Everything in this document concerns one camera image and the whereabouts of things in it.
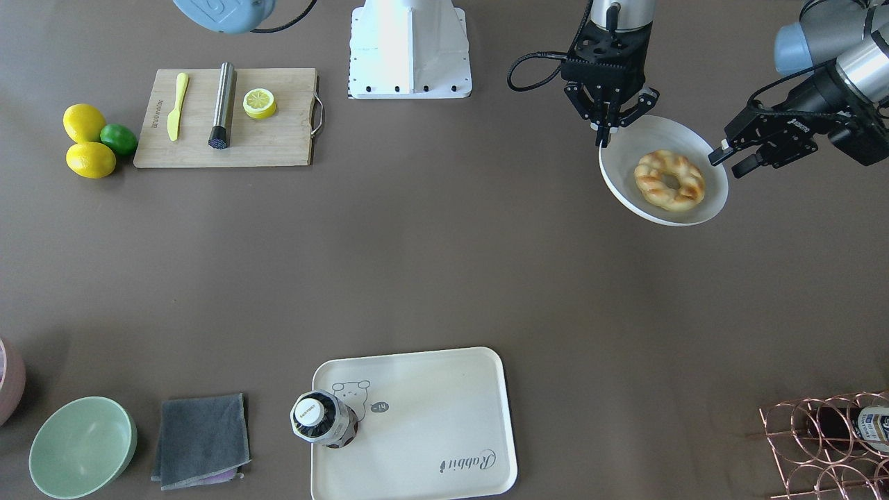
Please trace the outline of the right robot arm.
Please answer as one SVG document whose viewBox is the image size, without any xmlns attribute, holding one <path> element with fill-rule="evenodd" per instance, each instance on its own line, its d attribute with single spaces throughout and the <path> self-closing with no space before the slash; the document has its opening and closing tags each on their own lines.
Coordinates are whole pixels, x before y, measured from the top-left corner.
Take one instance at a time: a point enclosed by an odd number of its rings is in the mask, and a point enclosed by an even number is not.
<svg viewBox="0 0 889 500">
<path fill-rule="evenodd" d="M 645 63 L 654 1 L 591 1 L 586 20 L 560 64 L 565 94 L 596 131 L 596 145 L 630 126 L 658 102 Z"/>
</svg>

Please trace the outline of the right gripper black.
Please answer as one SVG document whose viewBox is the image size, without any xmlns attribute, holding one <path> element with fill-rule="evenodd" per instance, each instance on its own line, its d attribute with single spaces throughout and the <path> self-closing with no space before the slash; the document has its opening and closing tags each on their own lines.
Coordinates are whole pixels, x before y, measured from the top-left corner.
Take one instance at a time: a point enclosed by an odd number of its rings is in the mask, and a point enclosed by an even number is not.
<svg viewBox="0 0 889 500">
<path fill-rule="evenodd" d="M 645 61 L 653 25 L 610 34 L 588 22 L 560 65 L 564 93 L 575 111 L 596 132 L 596 146 L 610 142 L 613 118 L 628 127 L 645 116 L 660 98 L 645 83 Z"/>
</svg>

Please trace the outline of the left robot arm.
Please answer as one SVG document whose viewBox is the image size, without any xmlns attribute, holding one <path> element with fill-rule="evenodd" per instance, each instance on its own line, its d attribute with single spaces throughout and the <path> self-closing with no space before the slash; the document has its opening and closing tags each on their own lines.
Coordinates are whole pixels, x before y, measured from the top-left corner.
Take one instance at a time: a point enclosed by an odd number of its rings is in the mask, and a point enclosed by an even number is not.
<svg viewBox="0 0 889 500">
<path fill-rule="evenodd" d="M 885 160 L 887 54 L 886 1 L 804 2 L 797 22 L 782 26 L 774 42 L 782 81 L 803 82 L 772 107 L 751 95 L 709 162 L 754 146 L 731 169 L 736 178 L 763 165 L 780 168 L 816 152 L 817 134 L 861 165 Z"/>
</svg>

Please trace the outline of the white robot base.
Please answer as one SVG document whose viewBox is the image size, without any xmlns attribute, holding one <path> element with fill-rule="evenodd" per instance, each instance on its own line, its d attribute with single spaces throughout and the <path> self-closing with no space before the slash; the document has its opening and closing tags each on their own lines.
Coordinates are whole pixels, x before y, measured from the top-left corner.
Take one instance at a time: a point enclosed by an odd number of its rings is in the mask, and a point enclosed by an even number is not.
<svg viewBox="0 0 889 500">
<path fill-rule="evenodd" d="M 473 82 L 466 14 L 451 1 L 366 1 L 351 14 L 352 99 L 461 99 Z"/>
</svg>

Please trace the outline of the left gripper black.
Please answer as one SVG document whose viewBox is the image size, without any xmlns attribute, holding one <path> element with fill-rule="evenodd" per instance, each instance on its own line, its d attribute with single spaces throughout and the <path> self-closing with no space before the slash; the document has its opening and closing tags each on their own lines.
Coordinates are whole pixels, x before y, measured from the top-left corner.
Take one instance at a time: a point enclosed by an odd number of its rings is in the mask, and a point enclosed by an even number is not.
<svg viewBox="0 0 889 500">
<path fill-rule="evenodd" d="M 709 164 L 722 164 L 747 147 L 758 146 L 731 167 L 740 179 L 763 165 L 778 168 L 816 152 L 816 134 L 826 134 L 832 145 L 845 155 L 855 156 L 854 134 L 848 118 L 838 118 L 855 102 L 855 92 L 837 83 L 800 83 L 791 89 L 786 101 L 767 114 L 764 108 L 746 108 L 725 127 L 725 139 L 708 155 Z"/>
</svg>

